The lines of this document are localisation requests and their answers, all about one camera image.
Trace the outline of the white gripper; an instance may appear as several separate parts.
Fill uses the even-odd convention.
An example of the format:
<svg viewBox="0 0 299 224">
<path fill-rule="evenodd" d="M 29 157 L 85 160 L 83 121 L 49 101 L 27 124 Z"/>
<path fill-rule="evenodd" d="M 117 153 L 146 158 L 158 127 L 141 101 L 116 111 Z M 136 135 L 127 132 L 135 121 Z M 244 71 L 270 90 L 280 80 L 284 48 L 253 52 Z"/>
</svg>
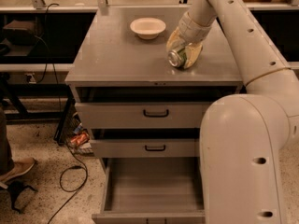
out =
<svg viewBox="0 0 299 224">
<path fill-rule="evenodd" d="M 187 11 L 183 14 L 172 34 L 169 36 L 166 43 L 166 50 L 170 51 L 177 47 L 185 48 L 186 62 L 183 65 L 184 69 L 188 69 L 195 64 L 203 49 L 204 41 L 212 28 L 215 20 L 214 13 L 197 13 L 195 17 Z"/>
</svg>

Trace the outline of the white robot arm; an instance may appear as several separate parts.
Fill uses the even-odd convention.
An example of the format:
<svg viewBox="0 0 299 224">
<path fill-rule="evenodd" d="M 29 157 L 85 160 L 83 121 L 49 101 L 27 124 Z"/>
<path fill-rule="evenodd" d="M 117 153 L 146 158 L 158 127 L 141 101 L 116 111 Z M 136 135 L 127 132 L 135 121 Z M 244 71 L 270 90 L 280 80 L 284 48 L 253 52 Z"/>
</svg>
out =
<svg viewBox="0 0 299 224">
<path fill-rule="evenodd" d="M 206 224 L 287 224 L 278 152 L 299 140 L 299 80 L 243 0 L 194 0 L 167 41 L 172 66 L 196 62 L 214 21 L 247 91 L 220 98 L 202 119 Z"/>
</svg>

